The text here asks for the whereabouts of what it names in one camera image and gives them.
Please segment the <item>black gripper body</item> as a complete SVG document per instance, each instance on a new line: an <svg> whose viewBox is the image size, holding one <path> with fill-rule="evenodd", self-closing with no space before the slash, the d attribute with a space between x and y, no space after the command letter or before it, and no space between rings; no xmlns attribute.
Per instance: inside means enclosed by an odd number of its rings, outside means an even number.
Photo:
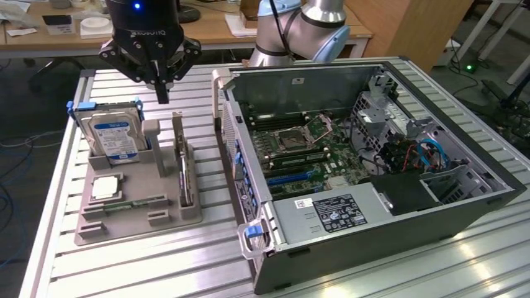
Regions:
<svg viewBox="0 0 530 298"><path fill-rule="evenodd" d="M185 33L175 1L107 1L112 22L112 39L138 60L156 64L163 81L165 61L178 50Z"/></svg>

